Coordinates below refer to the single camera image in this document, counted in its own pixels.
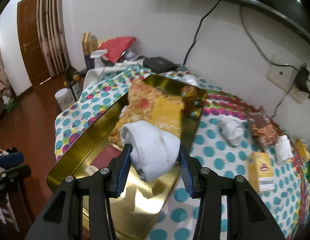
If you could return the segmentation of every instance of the metal screw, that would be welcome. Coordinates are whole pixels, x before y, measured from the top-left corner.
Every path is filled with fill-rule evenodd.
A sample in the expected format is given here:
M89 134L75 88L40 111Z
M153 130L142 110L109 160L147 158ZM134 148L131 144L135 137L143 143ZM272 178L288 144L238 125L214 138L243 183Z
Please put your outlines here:
M209 174L209 168L203 167L200 169L203 174Z
M109 168L102 168L101 174L107 174L109 171L110 171Z
M68 176L65 178L66 182L71 182L73 179L74 179L74 176L72 176L72 175L68 175Z
M236 180L237 180L238 182L244 182L245 179L244 179L243 176L239 175L239 176L236 177Z

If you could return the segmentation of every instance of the white wall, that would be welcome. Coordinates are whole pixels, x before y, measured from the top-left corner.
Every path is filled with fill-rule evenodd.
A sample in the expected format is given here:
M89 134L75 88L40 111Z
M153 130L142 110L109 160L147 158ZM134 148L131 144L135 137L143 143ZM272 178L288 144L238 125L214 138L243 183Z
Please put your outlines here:
M21 55L17 33L17 4L10 0L0 15L0 50L5 71L16 95L20 95L31 83Z
M132 35L135 48L146 56L162 56L182 63L201 17L216 0L62 0L63 20L71 65L85 68L81 39L91 32L98 39ZM247 27L269 56L289 64L306 62L310 46L280 23L250 9L244 10ZM246 36L239 6L221 2L205 19L198 42L186 64L255 107L273 115L285 94L265 75L268 64ZM310 147L310 100L302 105L289 96L275 120L291 134L307 140Z

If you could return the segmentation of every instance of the black plug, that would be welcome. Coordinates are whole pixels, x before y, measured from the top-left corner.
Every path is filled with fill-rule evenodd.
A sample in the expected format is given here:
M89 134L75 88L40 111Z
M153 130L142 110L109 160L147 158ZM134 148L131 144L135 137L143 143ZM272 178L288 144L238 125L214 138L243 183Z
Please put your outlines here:
M298 88L298 90L308 93L308 99L310 99L310 90L308 89L308 86L306 84L310 72L306 69L306 66L306 63L302 64L300 71L297 73L294 79L294 84Z

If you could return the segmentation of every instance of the polka dot tablecloth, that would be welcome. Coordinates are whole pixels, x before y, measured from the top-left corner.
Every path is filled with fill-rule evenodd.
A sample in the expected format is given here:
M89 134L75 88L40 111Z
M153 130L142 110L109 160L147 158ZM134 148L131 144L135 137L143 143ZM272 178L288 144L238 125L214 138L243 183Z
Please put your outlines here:
M184 74L189 71L181 67L176 71L162 74L163 76L184 80ZM57 160L70 146L93 124L103 113L125 94L135 78L144 79L152 72L140 66L132 66L121 73L111 73L100 82L83 91L78 102L62 112L56 119L55 154ZM218 175L233 178L243 175L248 179L247 157L252 151L259 151L253 142L243 108L252 108L241 99L219 92L220 87L208 84L199 79L199 86L207 89L207 96L211 99L200 118L199 126L193 145L191 156L197 158L203 166L213 169ZM229 146L218 128L219 116L232 114L239 121L243 121L244 140L237 147ZM304 222L309 207L310 185L306 181L306 167L302 165L298 156L288 160L286 165L278 165L274 158L274 149L269 153L274 171L276 188L271 192L261 194L260 197L279 224L287 239L299 221ZM227 204L226 197L222 197L222 240L227 236ZM191 199L186 193L181 178L166 206L158 216L147 235L150 240L186 240L192 239L199 210L199 199Z

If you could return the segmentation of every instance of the black cable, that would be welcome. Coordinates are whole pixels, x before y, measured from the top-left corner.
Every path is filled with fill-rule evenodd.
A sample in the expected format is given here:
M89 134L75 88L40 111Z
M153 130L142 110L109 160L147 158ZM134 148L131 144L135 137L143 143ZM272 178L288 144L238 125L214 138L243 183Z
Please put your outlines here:
M221 1L221 0L219 0L219 1L216 3L216 5L214 5L214 7L213 7L207 14L205 14L205 15L202 17L202 19L200 19L199 25L198 25L198 27L197 27L197 31L196 31L195 36L194 36L193 44L190 46L190 48L188 49L188 51L187 51L187 53L186 53L186 55L185 55L183 65L185 65L186 60L187 60L187 57L188 57L188 54L191 52L192 48L194 47L194 45L195 45L195 43L196 43L196 37L197 37L197 34L198 34L198 32L199 32L199 29L200 29L200 27L201 27L201 25L202 25L203 20L204 20L208 15L210 15L212 11L214 11L214 9L216 8L216 6L219 4L220 1Z
M264 52L261 50L260 46L257 44L257 42L254 40L254 38L252 37L252 35L250 34L249 30L247 29L245 22L244 22L244 18L243 18L243 11L242 11L242 5L240 5L240 17L241 17L241 22L242 22L242 26L243 29L245 31L245 33L247 34L247 36L250 38L250 40L252 41L252 43L254 44L254 46L256 47L256 49L259 51L259 53L261 54L261 56L269 63L272 64L274 66L278 66L278 67L291 67L294 70L296 70L297 72L299 72L300 70L292 65L286 64L286 65L281 65L281 64L276 64L275 62L271 61L265 54ZM274 118L276 116L276 112L278 107L281 105L281 103L283 102L284 98L288 95L288 93L291 91L292 87L294 85L294 81L291 85L291 87L289 88L289 90L287 91L287 93L285 94L285 96L282 98L282 100L277 104L275 111L274 111L274 115L271 118Z

